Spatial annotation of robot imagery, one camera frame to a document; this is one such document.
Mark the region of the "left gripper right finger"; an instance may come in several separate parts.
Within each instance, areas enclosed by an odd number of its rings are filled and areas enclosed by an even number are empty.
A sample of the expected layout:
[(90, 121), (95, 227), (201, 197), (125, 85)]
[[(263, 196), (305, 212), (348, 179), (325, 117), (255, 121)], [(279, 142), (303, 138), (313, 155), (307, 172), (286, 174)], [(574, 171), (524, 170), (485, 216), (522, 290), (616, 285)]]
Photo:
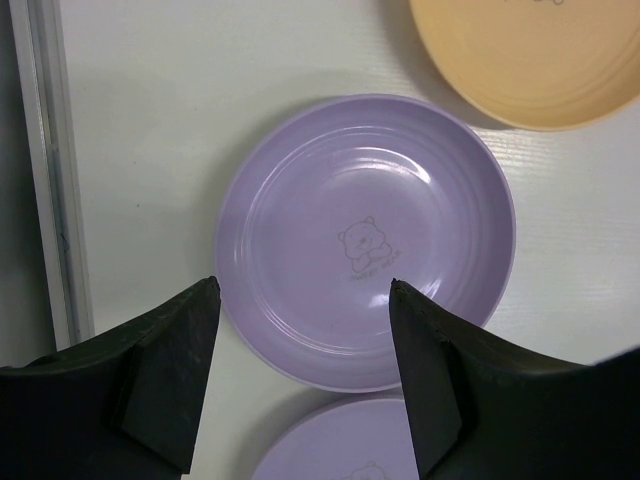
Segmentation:
[(423, 479), (635, 479), (639, 353), (549, 357), (391, 284), (389, 315)]

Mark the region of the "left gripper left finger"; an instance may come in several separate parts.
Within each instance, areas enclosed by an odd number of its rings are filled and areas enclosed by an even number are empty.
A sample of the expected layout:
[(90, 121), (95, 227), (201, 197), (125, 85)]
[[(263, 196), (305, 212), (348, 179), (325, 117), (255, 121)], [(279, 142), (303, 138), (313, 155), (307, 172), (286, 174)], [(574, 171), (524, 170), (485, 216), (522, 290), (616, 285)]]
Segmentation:
[(178, 479), (192, 467), (221, 310), (207, 277), (87, 341), (1, 370), (5, 479)]

